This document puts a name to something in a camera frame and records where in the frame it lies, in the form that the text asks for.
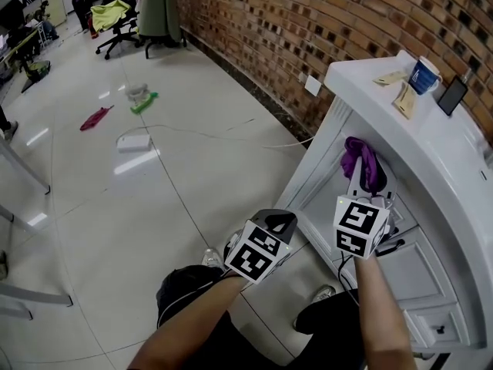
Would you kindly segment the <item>purple cloth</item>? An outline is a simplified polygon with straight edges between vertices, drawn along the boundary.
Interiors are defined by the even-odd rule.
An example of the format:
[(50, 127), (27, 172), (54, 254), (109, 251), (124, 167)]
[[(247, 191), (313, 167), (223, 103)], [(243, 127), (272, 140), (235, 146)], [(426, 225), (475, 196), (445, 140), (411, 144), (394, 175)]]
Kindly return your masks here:
[(373, 196), (382, 191), (387, 185), (387, 176), (373, 148), (353, 136), (346, 138), (344, 147), (346, 151), (340, 161), (344, 176), (349, 180), (352, 179), (356, 162), (361, 158), (362, 171), (358, 176), (360, 187)]

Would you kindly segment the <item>white wall socket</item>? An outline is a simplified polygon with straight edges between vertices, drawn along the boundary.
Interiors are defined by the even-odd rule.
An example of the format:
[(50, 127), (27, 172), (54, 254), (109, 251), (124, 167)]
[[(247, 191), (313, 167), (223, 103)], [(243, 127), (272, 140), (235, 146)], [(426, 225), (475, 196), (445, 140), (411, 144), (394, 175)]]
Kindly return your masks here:
[(322, 83), (313, 76), (308, 76), (304, 85), (306, 91), (312, 96), (317, 97), (320, 91)]

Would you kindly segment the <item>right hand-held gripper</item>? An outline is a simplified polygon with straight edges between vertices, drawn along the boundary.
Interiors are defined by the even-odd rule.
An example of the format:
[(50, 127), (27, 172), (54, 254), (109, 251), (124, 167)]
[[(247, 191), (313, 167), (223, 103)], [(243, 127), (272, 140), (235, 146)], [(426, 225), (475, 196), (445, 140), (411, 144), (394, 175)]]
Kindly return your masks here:
[(377, 246), (396, 234), (391, 205), (397, 192), (397, 178), (384, 160), (376, 160), (377, 192), (372, 197), (361, 156), (357, 158), (347, 188), (339, 196), (334, 215), (334, 243), (344, 254), (368, 259)]

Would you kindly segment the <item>person's right forearm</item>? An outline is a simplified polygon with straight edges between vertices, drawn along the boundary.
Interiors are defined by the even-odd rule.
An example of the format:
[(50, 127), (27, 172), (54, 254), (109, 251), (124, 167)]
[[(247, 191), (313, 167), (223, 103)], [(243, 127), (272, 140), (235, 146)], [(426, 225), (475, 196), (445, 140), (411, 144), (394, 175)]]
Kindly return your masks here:
[(354, 260), (368, 370), (418, 370), (402, 310), (376, 257)]

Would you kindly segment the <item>yellow-green garment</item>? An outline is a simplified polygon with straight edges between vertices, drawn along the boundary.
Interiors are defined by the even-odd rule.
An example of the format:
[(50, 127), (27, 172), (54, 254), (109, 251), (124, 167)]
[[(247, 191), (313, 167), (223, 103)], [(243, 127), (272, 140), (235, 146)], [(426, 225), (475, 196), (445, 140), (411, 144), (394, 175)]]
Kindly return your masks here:
[(114, 0), (106, 5), (94, 5), (91, 7), (92, 27), (96, 32), (106, 31), (120, 19), (124, 19), (130, 9), (131, 5), (122, 0)]

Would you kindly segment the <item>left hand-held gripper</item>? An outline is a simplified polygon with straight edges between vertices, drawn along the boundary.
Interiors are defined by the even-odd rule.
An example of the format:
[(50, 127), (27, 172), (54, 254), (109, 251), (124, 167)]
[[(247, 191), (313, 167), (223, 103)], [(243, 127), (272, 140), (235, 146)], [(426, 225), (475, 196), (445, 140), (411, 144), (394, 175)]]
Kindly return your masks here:
[(296, 228), (297, 217), (290, 211), (259, 210), (231, 239), (225, 265), (253, 284), (259, 284), (290, 256), (289, 243)]

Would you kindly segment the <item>white power strip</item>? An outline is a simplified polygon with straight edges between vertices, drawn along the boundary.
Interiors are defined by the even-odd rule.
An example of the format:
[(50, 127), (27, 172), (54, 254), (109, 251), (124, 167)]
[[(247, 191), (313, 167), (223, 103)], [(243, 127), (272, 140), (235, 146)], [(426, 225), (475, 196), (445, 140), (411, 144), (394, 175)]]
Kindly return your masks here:
[(116, 141), (116, 149), (119, 153), (148, 152), (151, 147), (149, 134), (125, 135)]

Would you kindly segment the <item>person's left forearm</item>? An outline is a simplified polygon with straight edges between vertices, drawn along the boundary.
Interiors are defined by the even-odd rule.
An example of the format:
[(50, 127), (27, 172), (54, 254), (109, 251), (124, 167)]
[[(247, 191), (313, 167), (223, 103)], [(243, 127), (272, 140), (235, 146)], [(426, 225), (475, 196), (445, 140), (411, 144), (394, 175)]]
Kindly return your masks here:
[(208, 339), (246, 284), (247, 280), (237, 274), (214, 284), (160, 326), (127, 370), (179, 370)]

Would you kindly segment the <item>white cabinet door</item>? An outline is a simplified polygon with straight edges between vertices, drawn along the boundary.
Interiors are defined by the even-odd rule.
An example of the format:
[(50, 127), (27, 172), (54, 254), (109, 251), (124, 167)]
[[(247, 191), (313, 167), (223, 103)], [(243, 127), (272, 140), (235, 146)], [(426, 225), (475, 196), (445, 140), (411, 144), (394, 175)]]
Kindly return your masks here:
[[(303, 185), (296, 199), (290, 203), (291, 209), (295, 210), (298, 216), (298, 227), (331, 267), (340, 266), (342, 260), (347, 258), (335, 246), (333, 222), (337, 198), (347, 193), (350, 184), (344, 177), (340, 165), (345, 152), (344, 143), (349, 136), (366, 140), (379, 150), (390, 150), (377, 132), (359, 116), (351, 114), (330, 147), (323, 151), (317, 168)], [(419, 227), (398, 195), (391, 202), (391, 215), (398, 232), (389, 241), (414, 227)]]
[(455, 303), (454, 288), (424, 231), (414, 227), (395, 239), (404, 239), (405, 245), (377, 259), (400, 307), (418, 309)]

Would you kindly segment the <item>white drawer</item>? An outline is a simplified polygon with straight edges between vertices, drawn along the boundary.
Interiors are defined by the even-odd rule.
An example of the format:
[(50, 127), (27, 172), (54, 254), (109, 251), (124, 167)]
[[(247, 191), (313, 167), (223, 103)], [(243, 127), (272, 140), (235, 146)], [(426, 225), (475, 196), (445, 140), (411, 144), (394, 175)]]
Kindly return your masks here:
[[(430, 348), (450, 348), (464, 342), (459, 323), (451, 309), (428, 309), (416, 315), (416, 321), (423, 331)], [(444, 325), (444, 334), (438, 335), (435, 327)]]

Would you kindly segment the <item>person's left white shoe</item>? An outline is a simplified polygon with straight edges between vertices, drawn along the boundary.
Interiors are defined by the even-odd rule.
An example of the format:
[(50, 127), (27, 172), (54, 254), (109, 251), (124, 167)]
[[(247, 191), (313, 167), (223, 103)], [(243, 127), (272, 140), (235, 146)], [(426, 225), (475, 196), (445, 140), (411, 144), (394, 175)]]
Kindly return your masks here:
[(223, 259), (215, 248), (207, 248), (204, 251), (201, 264), (206, 267), (218, 269), (221, 273), (225, 271)]

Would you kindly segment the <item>person's right white shoe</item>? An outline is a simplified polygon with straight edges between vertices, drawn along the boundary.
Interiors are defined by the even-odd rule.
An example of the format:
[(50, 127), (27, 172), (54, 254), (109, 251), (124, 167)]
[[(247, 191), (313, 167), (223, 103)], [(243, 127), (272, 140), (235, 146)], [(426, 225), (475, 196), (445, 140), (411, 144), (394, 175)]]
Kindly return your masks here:
[(317, 293), (314, 295), (312, 299), (312, 304), (322, 300), (326, 300), (332, 297), (333, 295), (335, 295), (336, 293), (337, 293), (336, 289), (333, 286), (325, 284), (322, 287), (320, 287)]

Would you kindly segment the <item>clear plastic bowl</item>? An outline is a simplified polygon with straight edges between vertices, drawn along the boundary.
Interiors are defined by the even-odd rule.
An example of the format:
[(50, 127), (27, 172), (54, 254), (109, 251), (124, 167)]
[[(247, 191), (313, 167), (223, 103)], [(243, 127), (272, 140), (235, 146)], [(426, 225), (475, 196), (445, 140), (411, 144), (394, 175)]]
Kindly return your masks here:
[(130, 101), (134, 103), (140, 103), (149, 94), (148, 85), (142, 83), (133, 86), (127, 86), (125, 90), (125, 94)]

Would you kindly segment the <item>white frame table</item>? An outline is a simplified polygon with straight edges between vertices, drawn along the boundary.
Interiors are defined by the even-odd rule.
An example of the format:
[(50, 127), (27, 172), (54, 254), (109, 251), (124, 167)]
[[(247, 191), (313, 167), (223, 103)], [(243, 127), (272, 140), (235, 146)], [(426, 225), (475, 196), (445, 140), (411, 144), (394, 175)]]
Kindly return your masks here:
[[(37, 187), (45, 195), (50, 194), (51, 187), (46, 183), (24, 160), (11, 148), (11, 146), (0, 136), (0, 155), (11, 164), (11, 166), (27, 179), (34, 187)], [(22, 219), (17, 218), (10, 210), (0, 204), (0, 216), (11, 224), (14, 222), (23, 223)], [(39, 291), (32, 291), (19, 288), (0, 282), (0, 296), (15, 299), (17, 301), (30, 301), (41, 304), (53, 304), (72, 307), (74, 302), (69, 294), (48, 294)], [(13, 318), (21, 318), (32, 321), (34, 319), (31, 311), (26, 306), (19, 308), (7, 308), (0, 306), (0, 315)]]

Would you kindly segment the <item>black office chair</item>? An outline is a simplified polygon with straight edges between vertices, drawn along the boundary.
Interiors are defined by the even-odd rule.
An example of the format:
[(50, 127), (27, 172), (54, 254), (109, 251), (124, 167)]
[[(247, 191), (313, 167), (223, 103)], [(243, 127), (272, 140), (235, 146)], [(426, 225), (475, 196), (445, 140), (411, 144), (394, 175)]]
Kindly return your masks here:
[(108, 41), (102, 43), (96, 48), (96, 55), (102, 52), (104, 47), (108, 47), (105, 52), (104, 59), (109, 60), (111, 57), (111, 51), (121, 42), (127, 41), (131, 42), (136, 48), (139, 48), (142, 43), (138, 36), (137, 24), (137, 12), (134, 8), (127, 11), (123, 18), (119, 19), (115, 25), (111, 26), (113, 37)]

